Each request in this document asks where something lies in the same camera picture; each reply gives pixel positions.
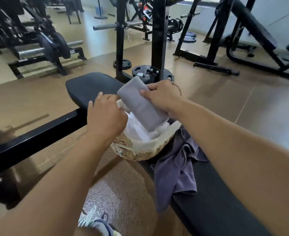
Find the person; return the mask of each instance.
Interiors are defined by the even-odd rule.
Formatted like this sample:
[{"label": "person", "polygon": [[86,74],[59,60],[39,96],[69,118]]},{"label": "person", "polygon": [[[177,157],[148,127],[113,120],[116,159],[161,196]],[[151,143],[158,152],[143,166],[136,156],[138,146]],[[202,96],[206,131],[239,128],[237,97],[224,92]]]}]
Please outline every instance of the person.
[{"label": "person", "polygon": [[[184,125],[240,202],[273,235],[289,235],[289,150],[182,98],[168,80],[148,88],[141,94]],[[0,220],[0,236],[76,234],[97,164],[127,124],[118,99],[89,102],[86,135]]]}]

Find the cable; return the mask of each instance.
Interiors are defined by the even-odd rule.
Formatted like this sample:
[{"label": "cable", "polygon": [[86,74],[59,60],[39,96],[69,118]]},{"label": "cable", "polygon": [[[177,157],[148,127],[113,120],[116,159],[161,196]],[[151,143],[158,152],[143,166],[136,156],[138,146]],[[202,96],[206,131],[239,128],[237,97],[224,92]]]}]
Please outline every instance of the cable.
[{"label": "cable", "polygon": [[275,21],[275,22],[271,23],[270,25],[266,26],[266,28],[267,28],[267,27],[269,27],[269,26],[271,26],[272,24],[274,24],[274,23],[278,22],[279,20],[283,19],[284,17],[281,17],[281,18],[280,18],[280,19],[278,19],[277,21]]}]

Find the white cloth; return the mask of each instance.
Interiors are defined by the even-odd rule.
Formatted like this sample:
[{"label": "white cloth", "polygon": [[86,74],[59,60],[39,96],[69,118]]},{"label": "white cloth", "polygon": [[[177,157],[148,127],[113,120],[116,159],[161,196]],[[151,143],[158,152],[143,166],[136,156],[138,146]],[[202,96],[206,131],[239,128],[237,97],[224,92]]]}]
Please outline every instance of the white cloth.
[{"label": "white cloth", "polygon": [[136,119],[132,112],[130,112],[130,114],[127,113],[127,116],[128,121],[123,133],[131,140],[148,142],[157,138],[163,131],[167,129],[168,126],[170,126],[170,124],[166,122],[162,126],[158,127],[155,131],[148,132]]}]

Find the woven basket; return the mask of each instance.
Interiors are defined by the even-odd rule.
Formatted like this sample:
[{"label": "woven basket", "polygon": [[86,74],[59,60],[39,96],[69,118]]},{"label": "woven basket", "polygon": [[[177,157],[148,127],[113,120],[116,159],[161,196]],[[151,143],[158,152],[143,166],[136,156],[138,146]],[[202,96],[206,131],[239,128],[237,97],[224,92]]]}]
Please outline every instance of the woven basket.
[{"label": "woven basket", "polygon": [[[130,113],[130,110],[124,106],[121,100],[117,101],[117,105]],[[129,139],[124,133],[122,133],[115,138],[111,147],[118,155],[127,160],[148,160],[156,156],[166,146],[180,126],[181,123],[176,121],[157,138],[147,142]]]}]

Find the purple towel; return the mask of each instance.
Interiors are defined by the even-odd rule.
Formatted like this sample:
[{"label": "purple towel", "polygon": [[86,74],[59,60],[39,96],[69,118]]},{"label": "purple towel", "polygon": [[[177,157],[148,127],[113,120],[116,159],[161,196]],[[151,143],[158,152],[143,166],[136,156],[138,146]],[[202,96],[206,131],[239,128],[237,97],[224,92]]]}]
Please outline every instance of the purple towel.
[{"label": "purple towel", "polygon": [[158,159],[154,169],[156,210],[168,207],[173,193],[195,194],[197,192],[191,159],[208,162],[206,155],[181,126],[174,135],[173,149]]}]

